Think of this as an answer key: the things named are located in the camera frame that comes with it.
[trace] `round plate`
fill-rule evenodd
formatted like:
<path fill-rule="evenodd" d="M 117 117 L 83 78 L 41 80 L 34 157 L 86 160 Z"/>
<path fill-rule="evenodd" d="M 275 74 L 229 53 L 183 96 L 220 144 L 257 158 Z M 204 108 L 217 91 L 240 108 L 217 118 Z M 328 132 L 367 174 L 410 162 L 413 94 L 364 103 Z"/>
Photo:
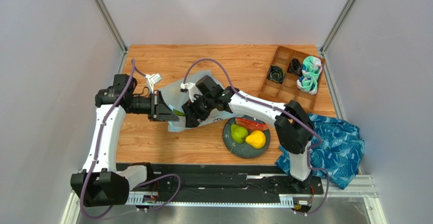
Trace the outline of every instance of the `round plate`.
<path fill-rule="evenodd" d="M 265 124 L 264 122 L 262 122 L 260 120 L 257 120 L 257 119 L 254 119 L 254 118 L 252 118 L 250 116 L 244 116 L 244 118 L 248 119 L 248 120 L 251 120 L 251 121 L 256 121 L 258 123 Z M 230 120 L 228 120 L 228 122 L 224 126 L 224 129 L 223 129 L 223 141 L 224 141 L 224 144 L 226 145 L 227 149 L 230 152 L 232 152 L 235 156 L 238 156 L 238 157 L 241 157 L 241 158 L 255 158 L 255 157 L 259 157 L 269 147 L 269 142 L 270 142 L 270 132 L 269 132 L 269 130 L 263 131 L 263 133 L 266 136 L 265 146 L 263 146 L 263 148 L 261 148 L 261 149 L 255 149 L 251 145 L 247 144 L 246 142 L 243 142 L 241 144 L 234 142 L 234 140 L 232 139 L 231 130 L 230 130 L 230 126 L 232 124 L 236 124 L 235 118 L 231 118 Z"/>

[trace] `blue patterned fabric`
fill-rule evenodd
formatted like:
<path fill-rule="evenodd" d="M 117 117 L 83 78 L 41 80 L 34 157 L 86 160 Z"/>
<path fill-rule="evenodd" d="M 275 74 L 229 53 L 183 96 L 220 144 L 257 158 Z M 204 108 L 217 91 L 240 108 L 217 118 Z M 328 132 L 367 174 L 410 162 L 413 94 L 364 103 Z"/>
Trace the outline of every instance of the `blue patterned fabric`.
<path fill-rule="evenodd" d="M 359 138 L 359 127 L 341 119 L 315 114 L 310 114 L 309 117 L 323 141 L 312 149 L 311 165 L 327 169 L 330 179 L 345 189 L 358 173 L 364 155 L 364 140 Z M 318 142 L 319 140 L 313 137 L 312 144 Z M 283 154 L 275 164 L 289 175 L 289 153 L 282 147 L 280 149 Z M 325 177 L 325 173 L 314 171 L 314 176 Z"/>

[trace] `white plastic bag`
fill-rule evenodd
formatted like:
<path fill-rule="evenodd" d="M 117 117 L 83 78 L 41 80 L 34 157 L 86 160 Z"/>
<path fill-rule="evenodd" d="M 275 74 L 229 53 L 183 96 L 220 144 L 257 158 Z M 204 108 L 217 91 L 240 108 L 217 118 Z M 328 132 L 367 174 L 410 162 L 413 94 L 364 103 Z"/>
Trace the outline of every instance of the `white plastic bag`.
<path fill-rule="evenodd" d="M 223 87 L 222 83 L 213 77 L 212 72 L 210 70 L 202 70 L 194 74 L 189 74 L 187 78 L 187 83 L 189 82 L 196 83 L 198 80 L 200 80 L 202 77 L 206 75 L 214 79 L 214 81 L 217 84 Z M 160 91 L 163 95 L 165 103 L 170 107 L 171 110 L 175 109 L 177 111 L 183 112 L 182 105 L 185 104 L 190 99 L 190 97 L 188 96 L 188 93 L 180 92 L 181 83 L 183 83 L 183 79 L 161 88 Z M 212 122 L 221 121 L 236 116 L 239 117 L 242 115 L 232 114 L 226 111 L 218 111 L 215 109 L 210 113 L 209 117 L 205 121 L 200 123 L 199 126 L 203 126 Z M 191 128 L 185 127 L 184 116 L 179 116 L 179 121 L 168 122 L 169 132 L 181 132 L 186 129 L 191 129 Z"/>

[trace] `white wall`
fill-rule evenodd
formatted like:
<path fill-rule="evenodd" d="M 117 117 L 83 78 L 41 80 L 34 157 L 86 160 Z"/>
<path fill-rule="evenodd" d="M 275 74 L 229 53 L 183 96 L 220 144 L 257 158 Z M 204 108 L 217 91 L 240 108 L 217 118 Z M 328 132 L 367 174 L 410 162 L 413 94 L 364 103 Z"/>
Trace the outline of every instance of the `white wall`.
<path fill-rule="evenodd" d="M 388 223 L 431 223 L 433 0 L 358 0 L 327 53 Z"/>
<path fill-rule="evenodd" d="M 93 0 L 0 0 L 0 222 L 59 223 L 121 60 Z"/>
<path fill-rule="evenodd" d="M 315 44 L 346 0 L 104 0 L 131 44 Z"/>

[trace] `plate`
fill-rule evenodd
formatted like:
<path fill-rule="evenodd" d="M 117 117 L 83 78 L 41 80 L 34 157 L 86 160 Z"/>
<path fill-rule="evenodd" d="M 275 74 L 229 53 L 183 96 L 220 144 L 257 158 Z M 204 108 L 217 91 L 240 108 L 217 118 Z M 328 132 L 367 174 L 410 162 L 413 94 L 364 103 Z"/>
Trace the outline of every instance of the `plate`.
<path fill-rule="evenodd" d="M 250 116 L 244 116 L 244 118 L 248 119 L 250 121 L 256 121 L 258 123 L 265 124 L 264 122 L 257 120 L 257 119 L 254 119 Z M 228 120 L 226 125 L 224 126 L 223 141 L 224 141 L 224 144 L 226 145 L 227 149 L 231 153 L 233 153 L 235 156 L 238 156 L 241 158 L 256 158 L 256 157 L 261 156 L 266 151 L 266 149 L 269 147 L 269 143 L 270 143 L 269 129 L 263 131 L 263 133 L 266 136 L 265 146 L 263 146 L 263 148 L 261 148 L 261 149 L 255 149 L 253 146 L 247 144 L 246 142 L 243 142 L 241 144 L 234 142 L 234 140 L 232 139 L 231 129 L 230 129 L 230 126 L 232 124 L 236 124 L 235 118 L 231 118 L 230 120 Z"/>

